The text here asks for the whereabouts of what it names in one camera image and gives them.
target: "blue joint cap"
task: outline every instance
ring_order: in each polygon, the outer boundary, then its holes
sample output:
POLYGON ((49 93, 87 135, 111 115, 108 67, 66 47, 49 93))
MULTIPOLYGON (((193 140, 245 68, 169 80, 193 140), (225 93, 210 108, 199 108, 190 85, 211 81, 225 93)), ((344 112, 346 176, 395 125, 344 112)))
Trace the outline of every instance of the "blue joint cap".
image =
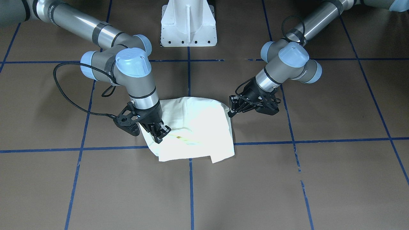
POLYGON ((302 46, 292 41, 279 51, 279 58, 290 67, 300 68, 305 66, 310 56, 302 46))
POLYGON ((409 9, 409 0, 395 0, 389 11, 403 12, 409 9))
POLYGON ((316 82, 316 81, 318 81, 318 79, 321 77, 321 75, 322 75, 322 67, 321 67, 321 65, 316 61, 316 60, 313 60, 313 61, 315 61, 315 63, 317 64, 317 70, 315 71, 315 74, 314 74, 314 76, 311 78, 311 80, 309 80, 309 81, 307 81, 307 82, 303 82, 303 83, 305 83, 305 84, 311 84, 311 83, 314 83, 314 82, 316 82))
POLYGON ((152 53, 151 41, 145 35, 142 35, 142 34, 137 34, 137 35, 134 35, 134 36, 138 37, 138 38, 140 38, 142 40, 142 43, 145 46, 146 55, 149 56, 152 53))
POLYGON ((144 77, 152 70, 148 55, 140 48, 121 50, 117 53, 115 60, 118 70, 130 77, 144 77))
POLYGON ((266 43, 263 45, 263 47, 261 48, 261 51, 260 51, 261 59, 263 59, 263 61, 265 61, 265 62, 267 62, 267 63, 268 63, 267 53, 268 53, 268 50, 270 49, 270 46, 271 46, 273 43, 274 43, 273 41, 266 42, 266 43))
MULTIPOLYGON (((92 56, 94 55, 94 53, 96 53, 96 51, 88 51, 88 52, 84 53, 84 55, 81 57, 80 62, 84 63, 84 64, 87 64, 87 65, 91 65, 92 56)), ((97 79, 95 78, 94 73, 92 72, 91 68, 81 66, 81 71, 87 78, 91 78, 92 80, 97 81, 97 79)))

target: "white plastic bracket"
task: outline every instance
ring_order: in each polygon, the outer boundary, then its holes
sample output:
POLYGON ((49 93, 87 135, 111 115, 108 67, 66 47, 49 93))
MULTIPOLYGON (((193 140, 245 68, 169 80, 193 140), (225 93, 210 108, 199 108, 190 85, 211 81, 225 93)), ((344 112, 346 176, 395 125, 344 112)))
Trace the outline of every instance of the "white plastic bracket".
POLYGON ((160 43, 164 47, 215 46, 214 7, 206 0, 169 0, 162 7, 160 43))

